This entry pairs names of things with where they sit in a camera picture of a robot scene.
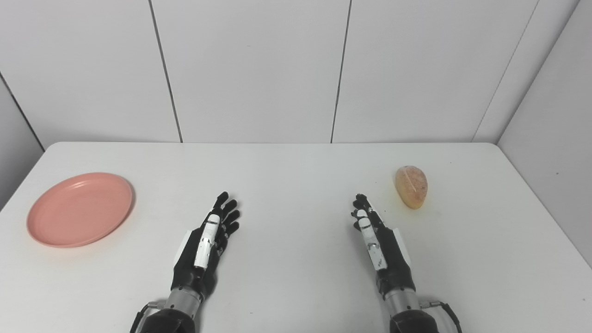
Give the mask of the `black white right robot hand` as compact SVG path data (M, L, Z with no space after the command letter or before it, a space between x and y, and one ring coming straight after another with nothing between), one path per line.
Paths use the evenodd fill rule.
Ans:
M361 232L364 247L376 271L379 293L386 297L392 290L416 291L408 255L404 254L397 240L398 229L385 225L366 195L357 194L352 204L353 227Z

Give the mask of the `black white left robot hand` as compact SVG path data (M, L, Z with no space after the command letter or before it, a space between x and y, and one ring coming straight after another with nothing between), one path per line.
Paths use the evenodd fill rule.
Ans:
M238 202L222 192L203 223L188 234L173 269L172 289L188 287L203 299L213 293L216 268L230 236L240 227L240 215Z

